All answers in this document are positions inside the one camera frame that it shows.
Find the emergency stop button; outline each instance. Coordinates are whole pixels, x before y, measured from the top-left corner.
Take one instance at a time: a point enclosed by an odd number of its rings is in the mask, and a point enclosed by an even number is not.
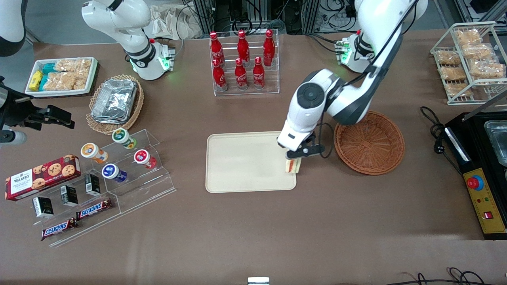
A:
[[[466,180],[466,185],[476,191],[481,191],[484,188],[484,181],[478,175],[474,175]]]

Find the aluminum foil container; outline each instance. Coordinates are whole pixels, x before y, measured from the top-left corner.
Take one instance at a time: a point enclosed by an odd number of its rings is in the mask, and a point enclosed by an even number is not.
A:
[[[92,118],[99,123],[125,124],[134,105],[137,84],[132,80],[108,79],[102,85]]]

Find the clear plastic bag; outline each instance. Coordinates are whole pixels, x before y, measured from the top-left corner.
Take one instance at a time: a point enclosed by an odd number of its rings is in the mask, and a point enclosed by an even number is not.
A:
[[[87,79],[92,61],[89,59],[78,59],[76,62],[76,79]]]
[[[505,64],[476,60],[470,67],[470,75],[476,79],[505,78]]]
[[[447,83],[445,85],[445,90],[447,91],[447,94],[449,94],[449,96],[454,97],[467,86],[468,85],[466,83]],[[473,94],[474,92],[472,91],[472,89],[468,88],[465,92],[461,93],[459,97],[470,97]]]
[[[443,65],[459,65],[461,64],[461,59],[459,55],[454,51],[437,51],[437,60],[440,64]]]
[[[56,62],[55,70],[58,72],[75,72],[76,61],[73,59],[60,59]]]
[[[442,66],[440,73],[442,79],[446,81],[463,81],[466,79],[465,71],[461,67]]]
[[[498,61],[490,43],[466,44],[462,47],[463,57],[468,59],[490,59]]]
[[[76,78],[72,72],[60,73],[60,80],[56,83],[56,90],[72,90]]]
[[[60,73],[57,72],[50,72],[48,74],[48,80],[42,87],[43,91],[55,91],[56,90],[56,84],[60,80]]]
[[[457,30],[455,34],[461,47],[466,44],[480,44],[482,42],[481,35],[476,29]]]

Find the red bottle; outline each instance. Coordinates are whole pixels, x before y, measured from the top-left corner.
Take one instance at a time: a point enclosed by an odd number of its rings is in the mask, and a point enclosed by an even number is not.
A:
[[[238,32],[238,56],[244,63],[244,66],[250,65],[250,47],[248,46],[248,42],[246,41],[246,33],[244,30],[239,30]]]
[[[222,44],[218,41],[218,37],[216,36],[216,32],[212,31],[209,33],[209,37],[211,39],[211,55],[213,59],[218,59],[220,66],[225,66],[225,58],[224,58],[224,50],[222,49]]]
[[[236,69],[234,70],[236,75],[236,84],[239,90],[248,89],[248,82],[246,81],[246,70],[243,67],[243,61],[241,58],[236,58]]]
[[[270,29],[266,31],[266,39],[262,48],[264,49],[264,65],[271,66],[275,57],[275,42],[273,41],[273,31]]]
[[[220,62],[218,59],[213,60],[213,79],[215,80],[217,91],[224,92],[227,90],[228,85],[225,81],[225,73],[224,70],[220,67]]]
[[[262,59],[260,56],[255,58],[255,66],[253,67],[253,86],[257,90],[261,90],[266,85],[264,80],[264,67],[262,67]]]

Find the wicker basket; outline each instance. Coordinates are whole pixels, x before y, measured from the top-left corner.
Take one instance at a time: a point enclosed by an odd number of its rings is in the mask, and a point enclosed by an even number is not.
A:
[[[405,141],[390,119],[369,111],[355,125],[336,125],[335,148],[338,156],[355,171],[381,175],[401,163]]]
[[[139,113],[141,112],[141,108],[142,108],[142,103],[144,101],[144,92],[141,88],[141,84],[139,83],[139,81],[136,78],[134,78],[130,75],[116,75],[116,76],[111,77],[110,79],[132,80],[137,84],[137,92],[136,92],[136,96],[135,96],[133,110],[130,115],[130,119],[124,125],[98,123],[92,118],[91,113],[86,115],[86,121],[88,122],[88,125],[90,126],[90,128],[92,128],[93,130],[96,130],[98,132],[101,132],[103,134],[108,134],[108,135],[112,134],[113,131],[118,128],[124,128],[127,130],[130,129],[132,127],[132,125],[135,123],[135,120],[137,120],[137,117],[139,117]],[[90,100],[90,104],[88,105],[90,107],[90,111],[93,109],[93,106],[95,106],[95,102],[97,101],[97,96],[100,93],[100,90],[102,89],[103,84],[104,83],[100,84],[100,86],[97,88],[97,90],[95,90],[95,93],[93,94],[93,96]]]

